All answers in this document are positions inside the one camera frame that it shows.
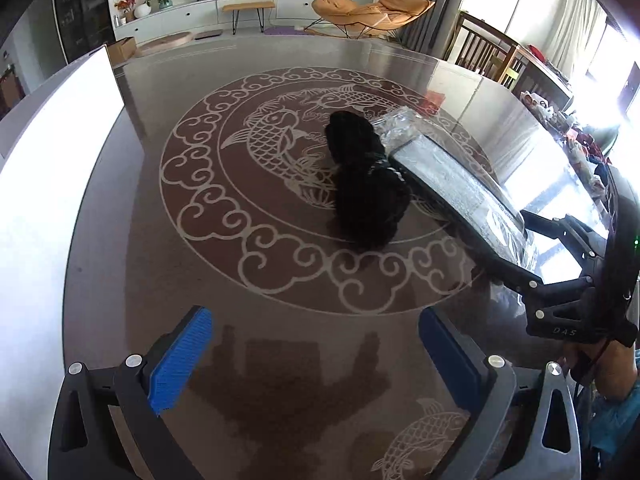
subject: clear plastic wrap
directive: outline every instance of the clear plastic wrap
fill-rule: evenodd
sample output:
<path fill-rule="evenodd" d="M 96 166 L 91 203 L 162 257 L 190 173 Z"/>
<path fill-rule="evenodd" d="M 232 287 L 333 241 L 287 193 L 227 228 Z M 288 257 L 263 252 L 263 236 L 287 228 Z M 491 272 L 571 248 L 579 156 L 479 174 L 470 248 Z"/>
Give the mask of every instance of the clear plastic wrap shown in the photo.
<path fill-rule="evenodd" d="M 527 238 L 522 216 L 519 213 L 514 216 L 502 203 L 498 198 L 504 195 L 502 190 L 486 172 L 484 179 L 480 179 L 476 171 L 469 169 L 468 161 L 465 164 L 464 158 L 458 160 L 440 142 L 425 134 L 423 130 L 429 128 L 424 122 L 413 110 L 401 108 L 382 117 L 374 127 L 392 159 L 411 173 L 416 182 L 452 207 L 498 256 L 532 270 L 536 251 Z"/>

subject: blue textured pad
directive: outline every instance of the blue textured pad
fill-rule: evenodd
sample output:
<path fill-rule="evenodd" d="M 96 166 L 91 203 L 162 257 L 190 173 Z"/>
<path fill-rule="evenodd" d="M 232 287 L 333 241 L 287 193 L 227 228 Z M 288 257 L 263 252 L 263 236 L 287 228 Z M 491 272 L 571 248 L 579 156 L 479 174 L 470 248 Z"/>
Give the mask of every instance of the blue textured pad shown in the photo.
<path fill-rule="evenodd" d="M 206 308 L 193 316 L 151 373 L 149 404 L 156 415 L 175 404 L 211 339 L 213 319 Z"/>
<path fill-rule="evenodd" d="M 418 335 L 456 406 L 478 412 L 482 408 L 480 376 L 432 308 L 420 313 Z"/>

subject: gray curtain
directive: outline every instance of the gray curtain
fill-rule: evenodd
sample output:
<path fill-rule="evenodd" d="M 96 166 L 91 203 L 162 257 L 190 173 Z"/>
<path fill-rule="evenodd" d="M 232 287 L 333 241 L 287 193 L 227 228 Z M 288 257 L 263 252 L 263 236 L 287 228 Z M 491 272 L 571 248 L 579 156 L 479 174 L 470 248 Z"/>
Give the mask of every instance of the gray curtain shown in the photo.
<path fill-rule="evenodd" d="M 400 32 L 400 41 L 408 49 L 441 57 L 458 16 L 462 0 L 431 0 L 436 4 Z"/>

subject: cardboard box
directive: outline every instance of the cardboard box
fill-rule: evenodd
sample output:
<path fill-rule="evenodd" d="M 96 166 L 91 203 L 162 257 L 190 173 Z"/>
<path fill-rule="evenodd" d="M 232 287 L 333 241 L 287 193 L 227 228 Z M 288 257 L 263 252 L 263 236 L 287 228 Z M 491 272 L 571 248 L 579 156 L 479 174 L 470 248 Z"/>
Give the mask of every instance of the cardboard box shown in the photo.
<path fill-rule="evenodd" d="M 123 38 L 107 45 L 111 66 L 120 65 L 136 53 L 136 38 Z"/>

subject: screw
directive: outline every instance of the screw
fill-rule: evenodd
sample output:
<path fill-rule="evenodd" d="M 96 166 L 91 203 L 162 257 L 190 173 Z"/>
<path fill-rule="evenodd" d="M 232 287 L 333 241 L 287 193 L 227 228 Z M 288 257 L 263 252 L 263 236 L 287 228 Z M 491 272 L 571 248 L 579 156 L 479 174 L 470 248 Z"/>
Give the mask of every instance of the screw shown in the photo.
<path fill-rule="evenodd" d="M 551 375 L 558 376 L 562 373 L 562 368 L 558 363 L 551 362 L 546 365 L 546 369 L 549 370 L 549 373 L 551 373 Z"/>
<path fill-rule="evenodd" d="M 142 357 L 139 356 L 138 354 L 133 354 L 127 357 L 127 360 L 124 362 L 129 368 L 135 368 L 136 366 L 140 366 L 140 363 L 142 362 Z"/>
<path fill-rule="evenodd" d="M 73 363 L 69 367 L 69 373 L 71 375 L 79 374 L 82 371 L 82 363 Z"/>
<path fill-rule="evenodd" d="M 490 355 L 488 361 L 494 368 L 502 368 L 504 366 L 504 359 L 499 355 Z"/>

